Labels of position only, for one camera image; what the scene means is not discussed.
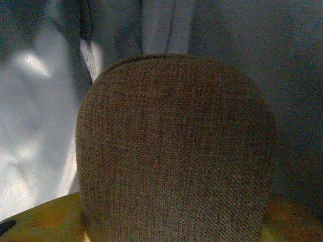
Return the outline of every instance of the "woven fabric texture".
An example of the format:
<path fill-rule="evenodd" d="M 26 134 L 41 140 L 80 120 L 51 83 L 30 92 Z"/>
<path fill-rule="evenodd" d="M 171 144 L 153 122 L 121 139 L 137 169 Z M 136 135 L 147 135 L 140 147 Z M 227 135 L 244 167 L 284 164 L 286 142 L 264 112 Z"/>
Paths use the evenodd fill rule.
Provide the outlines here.
<path fill-rule="evenodd" d="M 186 55 L 126 59 L 78 115 L 91 241 L 258 241 L 276 125 L 254 83 Z"/>

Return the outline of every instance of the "dark object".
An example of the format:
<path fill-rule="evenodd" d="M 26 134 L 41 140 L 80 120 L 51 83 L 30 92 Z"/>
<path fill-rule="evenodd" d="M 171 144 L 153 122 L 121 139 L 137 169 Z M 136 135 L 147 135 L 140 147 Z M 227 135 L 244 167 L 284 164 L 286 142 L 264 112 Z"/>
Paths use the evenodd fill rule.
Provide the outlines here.
<path fill-rule="evenodd" d="M 274 115 L 237 70 L 187 55 L 123 59 L 78 113 L 87 235 L 259 241 L 276 149 Z"/>
<path fill-rule="evenodd" d="M 14 220 L 10 220 L 0 224 L 0 236 L 2 236 L 5 232 L 11 229 L 17 222 Z"/>

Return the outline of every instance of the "fabric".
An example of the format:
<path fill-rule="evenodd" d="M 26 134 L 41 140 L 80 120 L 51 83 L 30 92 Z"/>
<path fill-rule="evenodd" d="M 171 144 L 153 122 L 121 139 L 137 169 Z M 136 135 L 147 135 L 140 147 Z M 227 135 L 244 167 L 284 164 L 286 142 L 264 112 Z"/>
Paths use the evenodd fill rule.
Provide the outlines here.
<path fill-rule="evenodd" d="M 0 220 L 70 193 L 91 86 L 78 11 L 79 1 L 0 1 Z"/>
<path fill-rule="evenodd" d="M 76 155 L 92 241 L 258 241 L 276 127 L 250 79 L 213 60 L 150 55 L 98 77 Z"/>
<path fill-rule="evenodd" d="M 175 53 L 211 57 L 253 79 L 277 120 L 272 192 L 323 213 L 322 0 L 89 2 L 97 74 L 138 53 Z"/>

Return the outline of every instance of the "yellow surface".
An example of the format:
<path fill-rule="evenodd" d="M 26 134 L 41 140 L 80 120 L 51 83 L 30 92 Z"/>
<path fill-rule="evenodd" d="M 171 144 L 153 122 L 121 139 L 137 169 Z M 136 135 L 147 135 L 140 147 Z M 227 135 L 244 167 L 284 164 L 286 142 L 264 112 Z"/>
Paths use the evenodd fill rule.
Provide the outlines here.
<path fill-rule="evenodd" d="M 85 242 L 80 194 L 42 204 L 2 222 L 17 223 L 1 242 Z M 320 242 L 323 226 L 311 210 L 279 196 L 271 196 L 260 242 Z"/>
<path fill-rule="evenodd" d="M 0 237 L 1 242 L 84 241 L 80 194 L 70 194 L 12 216 L 2 222 L 17 223 Z"/>
<path fill-rule="evenodd" d="M 261 242 L 320 242 L 323 225 L 309 208 L 280 196 L 271 196 Z"/>

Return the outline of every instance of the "brown fabric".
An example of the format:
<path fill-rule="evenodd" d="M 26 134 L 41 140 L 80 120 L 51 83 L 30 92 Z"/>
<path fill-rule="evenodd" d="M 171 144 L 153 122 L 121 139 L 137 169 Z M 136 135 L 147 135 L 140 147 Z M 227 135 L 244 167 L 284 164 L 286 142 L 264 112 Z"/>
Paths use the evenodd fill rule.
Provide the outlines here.
<path fill-rule="evenodd" d="M 77 163 L 92 241 L 257 241 L 275 123 L 255 85 L 213 60 L 123 60 L 90 89 Z"/>

